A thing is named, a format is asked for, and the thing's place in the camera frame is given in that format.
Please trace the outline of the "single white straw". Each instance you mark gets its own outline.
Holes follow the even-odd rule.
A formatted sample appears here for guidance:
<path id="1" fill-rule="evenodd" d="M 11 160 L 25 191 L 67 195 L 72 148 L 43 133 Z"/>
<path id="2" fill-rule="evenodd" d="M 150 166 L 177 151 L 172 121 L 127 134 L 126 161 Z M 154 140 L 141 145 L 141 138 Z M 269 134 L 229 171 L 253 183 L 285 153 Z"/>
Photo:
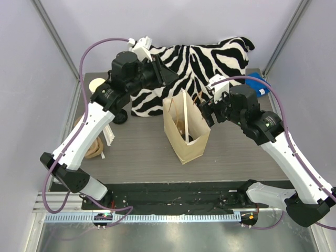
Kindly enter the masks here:
<path id="1" fill-rule="evenodd" d="M 186 91 L 182 90 L 183 93 L 183 110 L 184 110 L 184 125 L 185 125 L 185 142 L 189 143 L 189 133 L 188 133 L 188 117 L 187 117 L 187 99 Z"/>

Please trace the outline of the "brown paper bag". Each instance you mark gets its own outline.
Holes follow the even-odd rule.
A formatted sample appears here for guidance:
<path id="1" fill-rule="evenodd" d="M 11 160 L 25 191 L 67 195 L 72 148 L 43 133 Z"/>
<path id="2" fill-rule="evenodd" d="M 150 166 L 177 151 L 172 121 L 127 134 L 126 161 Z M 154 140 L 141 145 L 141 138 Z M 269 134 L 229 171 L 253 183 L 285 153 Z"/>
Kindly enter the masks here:
<path id="1" fill-rule="evenodd" d="M 163 123 L 164 132 L 182 164 L 204 154 L 211 129 L 185 90 L 163 99 Z"/>

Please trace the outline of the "single brown cardboard cup carrier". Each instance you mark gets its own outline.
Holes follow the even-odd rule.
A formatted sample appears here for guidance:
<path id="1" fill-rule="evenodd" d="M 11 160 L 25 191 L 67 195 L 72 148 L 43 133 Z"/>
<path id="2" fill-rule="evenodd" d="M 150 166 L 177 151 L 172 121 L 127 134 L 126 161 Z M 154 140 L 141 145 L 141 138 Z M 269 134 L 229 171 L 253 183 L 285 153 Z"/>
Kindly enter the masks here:
<path id="1" fill-rule="evenodd" d="M 178 122 L 176 124 L 176 128 L 177 128 L 177 130 L 178 130 L 178 132 L 179 132 L 180 135 L 184 135 L 185 134 L 185 125 L 183 123 Z"/>

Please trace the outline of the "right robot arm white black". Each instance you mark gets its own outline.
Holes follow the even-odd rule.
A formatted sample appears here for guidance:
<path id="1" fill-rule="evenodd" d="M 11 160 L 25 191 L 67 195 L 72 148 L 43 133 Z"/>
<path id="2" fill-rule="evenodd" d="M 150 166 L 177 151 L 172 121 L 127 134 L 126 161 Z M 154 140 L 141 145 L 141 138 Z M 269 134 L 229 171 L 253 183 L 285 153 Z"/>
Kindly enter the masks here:
<path id="1" fill-rule="evenodd" d="M 302 227 L 323 219 L 335 205 L 335 187 L 302 155 L 279 115 L 261 110 L 256 91 L 247 85 L 230 87 L 225 82 L 206 88 L 213 96 L 199 108 L 207 124 L 212 127 L 215 121 L 230 121 L 239 126 L 276 161 L 293 185 L 283 189 L 248 180 L 238 189 L 239 205 L 261 203 L 281 209 Z"/>

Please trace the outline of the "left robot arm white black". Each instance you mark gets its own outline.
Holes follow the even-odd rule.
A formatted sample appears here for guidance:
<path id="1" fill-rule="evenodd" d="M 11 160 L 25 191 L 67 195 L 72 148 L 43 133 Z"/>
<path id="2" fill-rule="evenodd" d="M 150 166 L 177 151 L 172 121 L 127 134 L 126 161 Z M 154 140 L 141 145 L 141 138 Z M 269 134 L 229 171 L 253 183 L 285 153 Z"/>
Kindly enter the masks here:
<path id="1" fill-rule="evenodd" d="M 53 153 L 41 155 L 41 163 L 72 193 L 87 195 L 98 208 L 107 209 L 112 202 L 107 187 L 80 168 L 86 152 L 135 92 L 169 85 L 178 77 L 158 55 L 139 61 L 130 51 L 117 54 L 108 78 L 96 88 L 80 122 Z"/>

